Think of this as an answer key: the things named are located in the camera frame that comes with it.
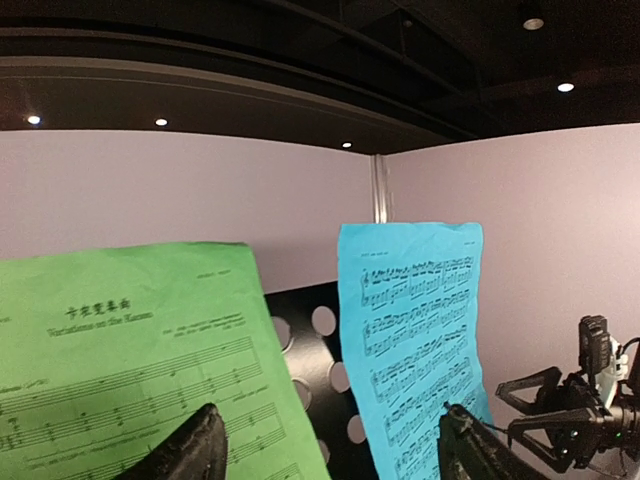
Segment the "blue sheet music page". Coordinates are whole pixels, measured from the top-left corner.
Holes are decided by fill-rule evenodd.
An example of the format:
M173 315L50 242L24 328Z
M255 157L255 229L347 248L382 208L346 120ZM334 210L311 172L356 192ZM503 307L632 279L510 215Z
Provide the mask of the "blue sheet music page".
M490 421L477 348L477 223L348 224L338 239L340 344L377 474L439 477L439 420Z

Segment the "green sheet music page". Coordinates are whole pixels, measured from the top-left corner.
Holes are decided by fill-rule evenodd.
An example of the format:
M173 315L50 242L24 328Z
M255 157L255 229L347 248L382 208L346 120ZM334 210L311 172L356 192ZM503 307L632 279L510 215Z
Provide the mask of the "green sheet music page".
M206 403L229 478L328 477L248 246L2 263L3 478L111 479Z

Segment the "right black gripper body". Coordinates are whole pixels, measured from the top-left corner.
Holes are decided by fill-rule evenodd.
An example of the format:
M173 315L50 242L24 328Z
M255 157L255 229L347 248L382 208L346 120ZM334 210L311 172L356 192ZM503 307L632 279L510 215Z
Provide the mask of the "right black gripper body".
M597 454L609 448L613 417L581 375L571 373L558 387L552 413L557 420L548 437L555 472L586 469Z

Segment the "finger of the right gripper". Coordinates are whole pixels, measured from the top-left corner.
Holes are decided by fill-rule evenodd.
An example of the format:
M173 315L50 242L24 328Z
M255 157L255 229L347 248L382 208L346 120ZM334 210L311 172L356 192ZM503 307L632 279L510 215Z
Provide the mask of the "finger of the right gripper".
M513 420L509 441L516 441L556 473L585 469L603 435L604 418L590 408L556 411Z
M496 397L524 415L552 411L562 377L558 367L549 367L529 376L500 383Z

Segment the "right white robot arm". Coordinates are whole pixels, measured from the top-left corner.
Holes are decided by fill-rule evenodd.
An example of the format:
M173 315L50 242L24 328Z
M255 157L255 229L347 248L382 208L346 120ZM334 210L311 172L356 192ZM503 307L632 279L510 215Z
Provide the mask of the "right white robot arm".
M622 353L607 334L582 340L580 370L556 367L500 384L496 396L522 414L507 427L517 442L557 473L586 469L598 453L639 460L639 392L624 394Z

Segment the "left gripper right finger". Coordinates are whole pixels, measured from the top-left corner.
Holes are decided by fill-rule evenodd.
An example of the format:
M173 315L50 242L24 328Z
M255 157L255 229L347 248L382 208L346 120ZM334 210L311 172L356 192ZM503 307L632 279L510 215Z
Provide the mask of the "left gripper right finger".
M444 408L437 441L441 479L545 479L462 405L446 402Z

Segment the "black music stand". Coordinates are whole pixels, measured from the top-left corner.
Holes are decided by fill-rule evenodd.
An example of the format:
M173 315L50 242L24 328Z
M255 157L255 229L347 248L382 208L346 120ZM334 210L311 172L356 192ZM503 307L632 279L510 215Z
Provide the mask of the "black music stand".
M335 281L266 295L284 357L332 479L376 479L342 364Z

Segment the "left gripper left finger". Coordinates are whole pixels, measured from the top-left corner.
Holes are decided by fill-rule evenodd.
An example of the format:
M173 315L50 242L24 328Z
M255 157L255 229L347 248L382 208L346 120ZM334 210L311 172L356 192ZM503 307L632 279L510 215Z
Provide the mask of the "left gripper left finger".
M218 408L206 403L117 480L225 480L228 435Z

